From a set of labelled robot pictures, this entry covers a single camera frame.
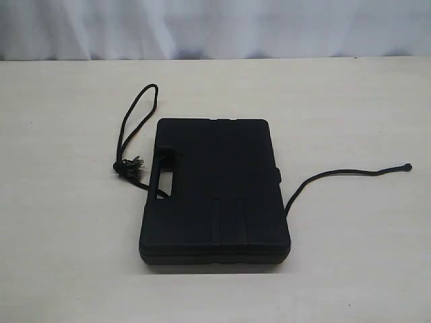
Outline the black plastic carrying case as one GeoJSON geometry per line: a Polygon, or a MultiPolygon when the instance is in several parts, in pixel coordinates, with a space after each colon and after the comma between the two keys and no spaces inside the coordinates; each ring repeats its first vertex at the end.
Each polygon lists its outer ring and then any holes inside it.
{"type": "Polygon", "coordinates": [[[139,253],[149,266],[281,264],[291,238],[269,124],[157,123],[139,253]]]}

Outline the white backdrop curtain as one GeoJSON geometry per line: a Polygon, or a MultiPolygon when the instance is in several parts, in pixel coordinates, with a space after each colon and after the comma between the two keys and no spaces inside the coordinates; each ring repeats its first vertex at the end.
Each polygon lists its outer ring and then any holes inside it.
{"type": "Polygon", "coordinates": [[[430,54],[429,1],[2,1],[1,58],[430,54]]]}

